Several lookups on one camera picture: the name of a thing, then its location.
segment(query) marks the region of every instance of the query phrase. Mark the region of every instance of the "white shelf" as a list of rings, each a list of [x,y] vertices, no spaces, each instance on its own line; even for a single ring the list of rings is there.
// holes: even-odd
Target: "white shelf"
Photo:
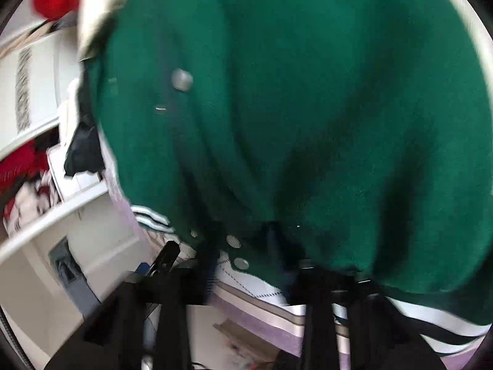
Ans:
[[[50,226],[107,192],[106,182],[102,180],[100,183],[81,191],[70,200],[57,204],[46,214],[0,245],[0,264]]]
[[[45,122],[36,124],[25,131],[21,131],[15,139],[0,149],[0,160],[6,158],[10,153],[17,150],[24,143],[32,141],[38,136],[41,136],[43,133],[48,132],[50,129],[56,128],[59,123],[60,120],[58,118],[58,114],[55,114],[47,118]]]

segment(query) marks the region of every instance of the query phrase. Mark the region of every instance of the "folded clothes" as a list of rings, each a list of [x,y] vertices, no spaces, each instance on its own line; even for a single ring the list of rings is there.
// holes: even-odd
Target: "folded clothes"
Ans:
[[[3,222],[9,236],[43,215],[59,200],[49,171],[42,171],[33,181],[26,181],[4,209]]]
[[[45,151],[36,151],[36,141],[19,147],[0,161],[0,193],[13,185],[16,178],[27,175],[32,178],[40,171],[48,171],[48,159]]]

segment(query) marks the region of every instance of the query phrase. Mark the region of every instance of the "white wall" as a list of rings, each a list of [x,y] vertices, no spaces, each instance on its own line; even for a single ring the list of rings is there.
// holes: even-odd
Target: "white wall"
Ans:
[[[0,304],[36,345],[49,351],[51,295],[22,252],[0,265]]]

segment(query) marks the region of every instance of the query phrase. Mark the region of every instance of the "striped fabric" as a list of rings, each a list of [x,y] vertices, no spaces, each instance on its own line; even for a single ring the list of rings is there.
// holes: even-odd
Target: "striped fabric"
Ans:
[[[264,332],[267,334],[263,337],[280,349],[299,356],[303,337],[304,305],[287,306],[278,289],[250,274],[233,270],[229,261],[224,257],[219,262],[216,278],[218,282],[214,293],[215,302],[218,303],[220,299],[219,306],[225,302],[261,321]],[[435,308],[391,298],[389,300],[410,319],[411,324],[441,357],[459,356],[474,351],[481,344],[491,326],[491,324],[485,326],[473,324]],[[331,310],[338,326],[339,351],[342,354],[349,354],[346,308],[334,304]],[[233,320],[241,323],[241,318],[242,316],[237,315],[237,318]],[[268,335],[275,335],[277,331],[274,329],[282,330],[285,334],[282,334],[282,338],[270,339]],[[286,334],[299,339],[294,346],[292,339]]]
[[[174,229],[169,227],[169,220],[161,214],[144,206],[130,206],[139,224],[149,227],[154,231],[173,233]]]

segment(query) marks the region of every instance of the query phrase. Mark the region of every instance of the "silver snap button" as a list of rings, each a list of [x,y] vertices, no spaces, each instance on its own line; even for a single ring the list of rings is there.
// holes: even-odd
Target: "silver snap button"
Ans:
[[[178,68],[173,71],[171,83],[176,90],[188,92],[192,87],[193,77],[189,72]]]
[[[226,237],[226,242],[228,243],[229,246],[235,249],[239,249],[242,247],[240,241],[236,239],[233,235],[228,235]]]
[[[250,267],[248,261],[246,261],[244,258],[241,257],[235,258],[235,261],[233,263],[235,263],[235,266],[240,270],[246,270],[248,269],[248,267]]]

